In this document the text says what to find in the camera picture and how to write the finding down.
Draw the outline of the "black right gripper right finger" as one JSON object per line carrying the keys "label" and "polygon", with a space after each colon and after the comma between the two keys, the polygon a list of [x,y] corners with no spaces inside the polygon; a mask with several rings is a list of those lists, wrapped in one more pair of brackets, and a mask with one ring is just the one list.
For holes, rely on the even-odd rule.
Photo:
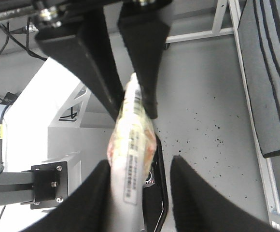
{"label": "black right gripper right finger", "polygon": [[170,166],[173,216],[178,232],[274,232],[206,182],[181,156]]}

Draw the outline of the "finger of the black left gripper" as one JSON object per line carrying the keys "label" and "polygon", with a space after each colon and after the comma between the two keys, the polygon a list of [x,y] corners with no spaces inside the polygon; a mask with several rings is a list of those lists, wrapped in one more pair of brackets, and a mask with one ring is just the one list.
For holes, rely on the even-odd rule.
{"label": "finger of the black left gripper", "polygon": [[142,104],[148,117],[156,119],[157,79],[171,28],[171,5],[124,4],[117,25],[138,77]]}
{"label": "finger of the black left gripper", "polygon": [[47,56],[79,78],[116,120],[124,91],[102,7],[58,28],[42,28],[35,40]]}

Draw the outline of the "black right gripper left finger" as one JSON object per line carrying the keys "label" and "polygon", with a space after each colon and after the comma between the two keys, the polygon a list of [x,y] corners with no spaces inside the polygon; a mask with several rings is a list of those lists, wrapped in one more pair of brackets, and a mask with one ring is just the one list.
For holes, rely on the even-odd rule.
{"label": "black right gripper left finger", "polygon": [[100,232],[105,222],[110,166],[100,161],[85,181],[57,208],[24,232]]}

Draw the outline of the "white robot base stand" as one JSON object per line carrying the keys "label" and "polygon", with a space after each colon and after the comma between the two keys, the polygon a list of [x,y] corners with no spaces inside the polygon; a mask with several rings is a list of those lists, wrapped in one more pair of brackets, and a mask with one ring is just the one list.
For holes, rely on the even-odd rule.
{"label": "white robot base stand", "polygon": [[9,172],[54,164],[72,194],[107,157],[114,120],[91,91],[49,58],[4,117]]}

